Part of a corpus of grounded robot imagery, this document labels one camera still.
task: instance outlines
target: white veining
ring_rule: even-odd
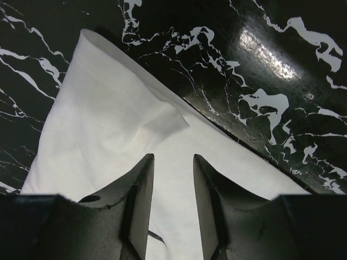
[[[38,131],[38,132],[42,133],[42,131],[41,131],[41,130],[37,129],[37,128],[36,128],[36,127],[34,127],[33,125],[30,125],[30,127],[31,127],[32,129],[34,129],[35,131]]]
[[[201,60],[195,62],[194,65],[199,65],[202,68],[208,68],[208,66],[211,65],[224,77],[226,77],[226,71],[231,70],[232,74],[239,78],[239,80],[241,81],[241,83],[239,83],[240,86],[248,87],[245,83],[245,79],[243,78],[243,76],[235,71],[235,68],[238,67],[240,64],[237,61],[228,61],[224,59],[221,52],[212,44],[215,34],[208,27],[194,27],[190,30],[189,34],[183,35],[180,35],[178,32],[175,31],[173,27],[171,27],[169,32],[166,32],[165,34],[170,36],[171,39],[166,41],[166,43],[163,45],[160,51],[145,54],[141,57],[153,54],[161,54],[169,58],[170,61],[179,62],[181,64],[181,67],[186,72],[191,72],[191,69],[187,69],[182,65],[181,61],[177,58],[177,55],[179,55],[182,51],[190,49],[193,46],[198,46],[200,51],[204,52],[204,54],[206,54],[208,58],[205,59],[203,56],[201,56]],[[149,40],[142,38],[141,42],[151,41],[152,39],[153,37]],[[171,57],[168,54],[166,54],[169,53],[171,49],[175,51],[176,57]]]
[[[269,149],[266,147],[266,145],[264,146],[265,151],[269,154],[269,157],[276,162],[276,164],[278,165],[278,161],[275,159],[275,157],[272,155],[272,153],[269,151]]]
[[[16,158],[14,158],[12,156],[12,154],[10,154],[9,152],[5,151],[5,150],[2,150],[3,153],[7,154],[7,156],[9,156],[16,164],[13,164],[15,165],[16,167],[20,168],[20,169],[23,169],[25,170],[26,172],[29,172],[29,168],[26,167],[24,164],[20,163]]]
[[[52,76],[52,78],[54,79],[54,81],[57,84],[55,87],[56,88],[60,88],[61,87],[61,82],[59,80],[59,76],[60,76],[59,70],[55,66],[53,66],[51,64],[51,62],[48,59],[46,59],[46,58],[42,57],[42,58],[38,58],[37,60],[38,60],[39,64],[41,65],[41,68],[46,73],[48,73],[49,75]]]
[[[290,154],[293,154],[297,151],[292,144],[293,141],[295,141],[295,138],[293,136],[289,136],[289,138],[283,143],[283,149],[286,147],[289,148]]]
[[[202,83],[201,83],[201,93],[202,93],[202,95],[203,95],[203,97],[204,97],[204,99],[205,99],[205,101],[206,101],[206,103],[207,103],[207,105],[208,105],[208,107],[209,107],[209,109],[210,109],[210,112],[212,112],[212,113],[215,114],[216,116],[221,115],[220,113],[218,113],[218,112],[212,107],[210,101],[207,99],[207,97],[206,97],[206,95],[205,95],[205,92],[204,92],[204,86],[203,86]]]
[[[13,72],[17,73],[18,75],[20,75],[22,78],[24,78],[29,84],[31,84],[38,92],[40,92],[42,95],[54,100],[54,97],[46,94],[44,91],[42,91],[38,85],[36,84],[36,82],[33,80],[33,78],[31,76],[29,76],[27,73],[17,70],[15,68],[13,68],[10,64],[6,63],[3,61],[2,58],[0,58],[0,62],[4,65],[6,65],[7,67],[9,67]]]
[[[234,7],[232,0],[229,0],[229,6],[233,8],[238,15],[240,15],[239,11],[236,9],[236,7]]]
[[[12,97],[8,96],[8,95],[5,93],[5,91],[2,90],[1,88],[0,88],[0,93],[3,95],[3,96],[1,97],[1,99],[0,99],[0,101],[1,101],[2,103],[6,104],[7,106],[12,107],[13,110],[14,110],[14,112],[13,112],[12,114],[0,110],[0,116],[1,116],[3,119],[5,119],[5,120],[7,120],[7,121],[14,122],[14,121],[11,120],[10,118],[13,118],[13,119],[14,119],[14,118],[29,118],[29,119],[34,120],[36,124],[38,123],[38,124],[40,124],[40,125],[43,125],[43,121],[38,120],[38,119],[36,119],[36,118],[34,118],[34,117],[32,117],[32,116],[26,114],[23,110],[21,110],[21,109],[19,108],[19,106],[17,105],[16,101],[15,101]]]
[[[2,3],[3,5],[6,5],[7,7],[11,8],[12,10],[16,11],[18,14],[20,14],[21,16],[23,16],[23,14],[21,12],[19,12],[16,8],[14,8],[13,6],[10,6],[8,3]]]
[[[344,195],[345,193],[340,189],[340,185],[338,185],[334,179],[330,179],[328,177],[320,177],[321,179],[325,180],[325,183],[323,184],[324,187],[327,187],[329,190]]]
[[[118,2],[118,7],[121,9],[125,23],[122,32],[123,43],[138,46],[144,42],[150,42],[155,37],[160,35],[158,33],[155,33],[151,38],[139,38],[139,21],[133,17],[132,10],[135,6],[142,6],[142,0],[123,0],[123,3],[121,3],[121,1],[119,0]]]
[[[290,134],[290,128],[288,127],[288,125],[290,124],[292,120],[290,119],[288,122],[286,122],[283,126],[282,126],[282,129],[284,132],[286,132],[287,134]]]
[[[338,85],[335,85],[333,79],[330,78],[329,76],[326,77],[326,80],[327,80],[327,82],[330,84],[330,87],[331,87],[332,89],[347,89],[347,87],[345,87],[345,86],[338,86]]]
[[[31,149],[27,149],[25,145],[21,145],[20,148],[24,148],[24,150],[26,151],[26,153],[31,154],[31,155],[36,155],[36,152],[31,150]]]
[[[268,95],[263,89],[258,89],[254,94],[240,95],[239,100],[245,100],[249,108],[256,112],[258,116],[266,116],[270,122],[271,138],[269,143],[272,145],[277,144],[273,135],[273,130],[280,123],[282,115],[289,107],[288,98],[284,94]],[[262,107],[272,107],[275,112],[263,113],[260,109]]]
[[[286,159],[286,153],[281,152],[281,154],[282,154],[282,160],[285,161],[286,163],[288,163],[289,160]]]
[[[303,175],[302,172],[300,172],[299,170],[294,170],[294,169],[290,169],[291,173],[294,174],[294,175]]]
[[[313,154],[317,150],[317,148],[318,148],[318,145],[316,143],[314,143],[314,145],[312,145],[312,146],[305,147],[303,164],[307,164],[307,161],[306,161],[307,157],[314,158]]]
[[[347,172],[339,167],[330,165],[332,167],[332,170],[329,173],[336,173],[339,175],[340,179],[345,179],[347,177]]]
[[[18,60],[25,60],[26,58],[29,57],[29,56],[19,55],[17,53],[14,53],[13,51],[5,50],[5,49],[0,47],[0,56],[3,56],[3,55],[11,56],[11,57],[16,58]]]
[[[313,134],[313,133],[303,133],[303,134],[297,134],[297,136],[301,135],[309,135],[311,137],[343,137],[347,138],[347,134],[334,134],[334,133],[326,133],[326,134]]]
[[[48,50],[51,54],[61,56],[61,57],[63,58],[63,60],[64,60],[66,63],[69,64],[69,62],[65,59],[65,57],[64,57],[64,55],[63,55],[62,52],[60,52],[60,51],[52,51],[52,50],[51,50],[51,48],[49,47],[48,43],[45,41],[45,39],[44,39],[42,33],[41,33],[38,29],[36,29],[35,27],[28,28],[25,21],[23,21],[22,19],[15,18],[15,17],[10,16],[10,15],[7,15],[7,14],[6,14],[6,11],[5,11],[3,8],[1,8],[1,7],[0,7],[0,11],[1,11],[1,12],[3,13],[3,15],[4,15],[3,21],[9,23],[13,29],[16,29],[16,28],[15,28],[15,25],[14,25],[13,23],[21,23],[21,24],[23,24],[24,27],[25,27],[25,29],[26,29],[29,33],[35,33],[37,36],[39,36],[39,38],[41,39],[41,41],[43,42],[43,44],[46,46],[47,50]]]
[[[251,1],[254,2],[259,9],[265,12],[264,8],[261,5],[259,5],[256,2],[256,0]],[[272,23],[270,17],[268,17],[266,14],[263,15],[263,18],[265,19],[266,24],[269,27],[275,29],[279,33],[284,33],[288,28],[293,28],[295,31],[297,31],[297,33],[302,39],[304,39],[309,44],[317,47],[316,57],[318,61],[323,60],[328,65],[330,65],[331,72],[333,73],[338,72],[340,70],[343,50],[329,35],[316,31],[307,30],[304,21],[301,17],[292,17],[288,19],[287,26],[284,28],[280,28],[277,24]],[[328,48],[325,51],[320,52],[319,50],[322,48],[322,43],[327,44]],[[339,55],[339,57],[333,56],[331,54],[332,50],[334,50]],[[345,86],[334,85],[333,79],[329,76],[326,76],[326,80],[333,89],[347,89],[347,87]]]
[[[310,112],[307,114],[307,116],[309,115],[325,115],[325,116],[331,116],[333,118],[338,119],[339,121],[343,122],[346,126],[347,126],[347,116],[346,115],[339,115],[338,113],[327,109],[327,108],[323,108],[321,106],[317,106],[317,108],[319,109],[317,112]]]
[[[1,182],[1,181],[0,181],[0,187],[4,188],[8,193],[12,193],[12,192],[18,191],[18,189],[13,188],[13,187],[11,187],[11,186],[9,186],[9,185]]]

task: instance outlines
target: white fabric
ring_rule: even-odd
[[[60,193],[78,201],[155,155],[146,259],[203,259],[192,160],[272,199],[307,193],[224,135],[100,35],[82,30],[68,73],[47,117],[22,194]]]

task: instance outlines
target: marble pattern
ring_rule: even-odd
[[[345,193],[345,7],[318,0],[0,2],[0,193],[21,189],[82,28],[110,32],[231,138],[310,191]]]

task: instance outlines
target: black marble surface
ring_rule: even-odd
[[[308,189],[347,192],[347,4],[0,2],[0,193],[19,193],[82,28]]]

